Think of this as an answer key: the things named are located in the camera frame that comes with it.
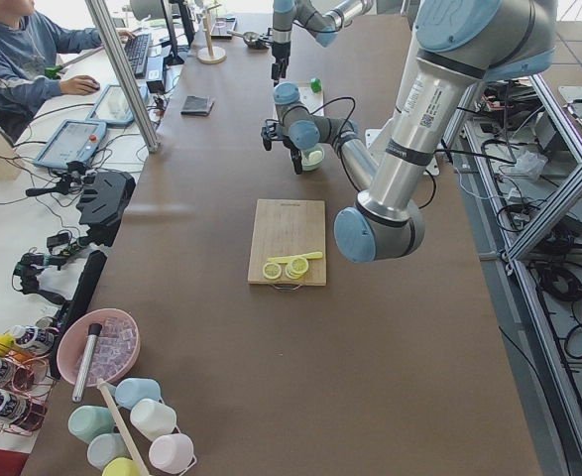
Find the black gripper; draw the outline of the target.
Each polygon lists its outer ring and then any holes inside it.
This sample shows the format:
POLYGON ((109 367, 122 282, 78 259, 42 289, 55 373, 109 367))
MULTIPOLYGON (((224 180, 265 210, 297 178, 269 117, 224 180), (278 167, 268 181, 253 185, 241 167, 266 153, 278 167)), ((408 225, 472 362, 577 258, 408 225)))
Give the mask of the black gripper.
POLYGON ((275 59, 272 72, 286 72, 291 55, 291 43, 272 43, 272 54, 275 59))
MULTIPOLYGON (((282 142, 287 149, 293 149, 294 143, 291 138, 283 132, 283 128, 278 120, 266 119, 261 129, 261 138, 266 151, 270 151, 274 142, 282 142)), ((300 151, 291 151, 291 162, 296 175, 303 173, 302 157, 300 151)))

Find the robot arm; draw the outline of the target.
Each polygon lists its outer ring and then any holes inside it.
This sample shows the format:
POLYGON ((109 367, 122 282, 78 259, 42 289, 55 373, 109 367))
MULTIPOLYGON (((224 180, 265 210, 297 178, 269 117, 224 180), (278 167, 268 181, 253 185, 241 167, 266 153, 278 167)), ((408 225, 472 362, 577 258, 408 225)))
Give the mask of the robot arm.
POLYGON ((303 27, 323 46, 368 1, 345 1, 319 12, 308 1, 277 1, 272 19, 272 79, 277 121, 262 129, 265 147, 281 142, 298 162, 302 152, 331 146, 360 185, 353 206, 334 222, 335 242, 350 261, 395 259, 415 251, 424 224, 413 193, 431 162, 465 91, 480 81, 515 79, 549 68, 554 55, 557 5, 553 1, 424 1, 413 25, 413 51, 401 85, 406 100, 384 128, 386 144, 372 154, 348 119, 318 116, 287 81, 291 31, 303 27))
POLYGON ((272 17, 272 45, 274 58, 271 78, 286 78, 291 57, 291 31, 293 26, 307 30, 323 47, 334 42, 340 30, 352 20, 365 15, 374 7, 374 1, 342 1, 326 13, 320 13, 311 1, 275 0, 272 17))

